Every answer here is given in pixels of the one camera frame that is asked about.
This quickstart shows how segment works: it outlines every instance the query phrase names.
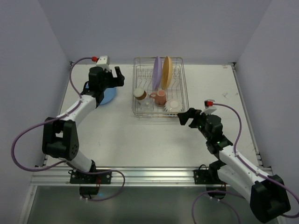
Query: red connector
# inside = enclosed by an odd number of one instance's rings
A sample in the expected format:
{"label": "red connector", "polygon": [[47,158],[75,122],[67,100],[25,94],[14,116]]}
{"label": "red connector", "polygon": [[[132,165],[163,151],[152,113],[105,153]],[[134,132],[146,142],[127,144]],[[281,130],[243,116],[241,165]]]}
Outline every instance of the red connector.
{"label": "red connector", "polygon": [[213,106],[213,103],[214,103],[213,101],[207,101],[207,102],[206,102],[206,105],[207,105],[207,106]]}
{"label": "red connector", "polygon": [[92,57],[92,61],[93,61],[93,62],[97,62],[98,59],[99,59],[98,57],[95,57],[95,56]]}

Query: white wall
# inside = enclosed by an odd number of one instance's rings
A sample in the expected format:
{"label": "white wall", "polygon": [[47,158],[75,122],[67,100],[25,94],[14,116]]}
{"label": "white wall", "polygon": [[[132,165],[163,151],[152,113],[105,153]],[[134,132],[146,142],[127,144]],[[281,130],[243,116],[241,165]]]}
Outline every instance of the white wall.
{"label": "white wall", "polygon": [[[299,1],[273,0],[238,60],[237,75],[262,159],[297,195],[298,62]],[[295,214],[299,206],[290,198]]]}
{"label": "white wall", "polygon": [[271,0],[39,0],[68,59],[235,62]]}
{"label": "white wall", "polygon": [[[14,137],[27,127],[56,116],[69,63],[36,0],[0,1],[0,223],[16,224],[31,173],[10,156]],[[42,155],[42,128],[17,144],[22,165],[33,168]]]}

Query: white table surface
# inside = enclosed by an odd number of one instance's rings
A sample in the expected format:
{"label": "white table surface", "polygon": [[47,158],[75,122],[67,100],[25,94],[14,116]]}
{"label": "white table surface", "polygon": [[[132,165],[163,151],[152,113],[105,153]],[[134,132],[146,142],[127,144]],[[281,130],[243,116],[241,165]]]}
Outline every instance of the white table surface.
{"label": "white table surface", "polygon": [[[82,90],[93,65],[76,65],[73,82]],[[78,127],[79,149],[100,167],[198,167],[217,159],[209,153],[206,140],[197,129],[181,126],[178,119],[158,122],[157,119],[137,118],[132,112],[133,65],[119,66],[125,76],[125,85],[117,88],[117,96],[107,105],[92,111]],[[242,119],[243,129],[238,150],[253,164],[258,165],[253,140],[245,118],[240,95],[231,66],[185,65],[190,107],[204,109],[204,100],[235,108]],[[69,84],[62,112],[78,96]],[[239,123],[227,108],[218,107],[214,113],[222,118],[223,131],[235,141]],[[57,162],[49,157],[47,165]]]}

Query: white bowl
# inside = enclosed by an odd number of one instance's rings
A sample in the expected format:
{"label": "white bowl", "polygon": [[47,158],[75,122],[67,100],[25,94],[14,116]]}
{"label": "white bowl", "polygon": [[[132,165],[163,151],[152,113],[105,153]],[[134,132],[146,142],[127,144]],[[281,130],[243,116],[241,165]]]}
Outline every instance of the white bowl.
{"label": "white bowl", "polygon": [[183,104],[178,99],[170,99],[164,105],[166,112],[181,112],[183,110]]}

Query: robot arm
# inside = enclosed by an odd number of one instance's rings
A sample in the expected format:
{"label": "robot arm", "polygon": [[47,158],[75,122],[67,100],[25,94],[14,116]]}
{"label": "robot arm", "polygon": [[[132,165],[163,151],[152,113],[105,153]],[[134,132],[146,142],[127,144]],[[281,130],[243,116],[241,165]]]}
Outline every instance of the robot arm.
{"label": "robot arm", "polygon": [[278,176],[269,176],[260,170],[238,151],[234,151],[233,143],[222,132],[221,118],[211,115],[216,110],[213,101],[205,101],[204,111],[190,108],[185,113],[179,113],[181,125],[185,125],[188,119],[193,119],[190,128],[197,128],[206,138],[206,146],[209,152],[216,156],[218,161],[209,165],[207,171],[215,182],[225,182],[239,192],[250,204],[250,208],[256,218],[266,223],[291,209],[286,190],[273,184],[257,174],[267,176],[281,184],[283,180]]}
{"label": "robot arm", "polygon": [[107,88],[114,88],[124,85],[125,77],[121,74],[119,67],[115,67],[117,77],[113,77],[108,65],[108,57],[100,57],[88,74],[88,88],[84,85],[81,98],[78,99],[66,112],[65,118],[44,125],[43,129],[43,153],[54,158],[67,160],[73,167],[85,171],[93,172],[95,164],[79,150],[77,127],[82,120],[94,109],[96,109],[104,98],[104,91]]}

